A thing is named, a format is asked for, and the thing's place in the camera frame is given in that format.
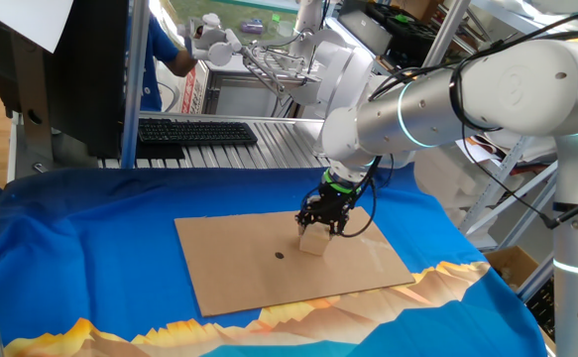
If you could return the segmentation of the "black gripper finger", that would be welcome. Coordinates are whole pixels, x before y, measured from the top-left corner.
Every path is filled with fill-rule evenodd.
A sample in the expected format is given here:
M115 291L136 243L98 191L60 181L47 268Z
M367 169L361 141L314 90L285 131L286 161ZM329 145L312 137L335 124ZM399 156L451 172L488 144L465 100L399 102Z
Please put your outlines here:
M300 204L300 209L298 214L295 216L295 220L297 222L297 232L299 236L302 236L305 232L305 229L313 224L316 223L316 217L313 213L311 213L312 206L317 205L318 197L317 196L310 196L305 198L302 203Z
M343 236L344 229L349 220L349 211L342 210L339 214L333 214L329 219L329 234L331 236Z

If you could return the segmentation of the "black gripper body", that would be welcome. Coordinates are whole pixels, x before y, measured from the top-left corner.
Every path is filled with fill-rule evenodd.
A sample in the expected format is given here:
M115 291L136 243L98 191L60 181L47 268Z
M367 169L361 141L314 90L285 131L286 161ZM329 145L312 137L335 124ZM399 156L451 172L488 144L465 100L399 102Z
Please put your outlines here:
M354 190L337 183L322 183L318 189L318 203L312 206L312 213L322 218L331 218L353 205Z

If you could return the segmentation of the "gloved person hand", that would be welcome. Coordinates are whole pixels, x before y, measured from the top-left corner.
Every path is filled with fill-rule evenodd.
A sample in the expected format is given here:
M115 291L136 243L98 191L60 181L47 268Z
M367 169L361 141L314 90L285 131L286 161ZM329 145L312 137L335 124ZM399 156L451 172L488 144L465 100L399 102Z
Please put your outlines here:
M225 42L225 32L209 25L197 25L189 22L180 34L184 37L184 43L189 54L196 60L208 60L209 50L216 44Z

